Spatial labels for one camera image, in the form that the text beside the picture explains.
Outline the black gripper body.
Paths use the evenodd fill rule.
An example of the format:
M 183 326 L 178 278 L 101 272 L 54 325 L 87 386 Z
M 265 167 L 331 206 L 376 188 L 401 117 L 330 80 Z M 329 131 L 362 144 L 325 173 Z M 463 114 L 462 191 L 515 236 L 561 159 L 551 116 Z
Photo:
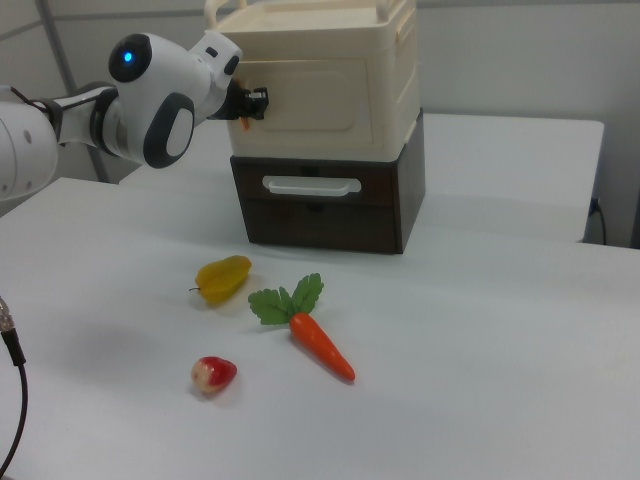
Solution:
M 232 79 L 221 107 L 208 120 L 237 120 L 248 118 L 251 113 L 251 91 L 244 88 L 237 79 Z

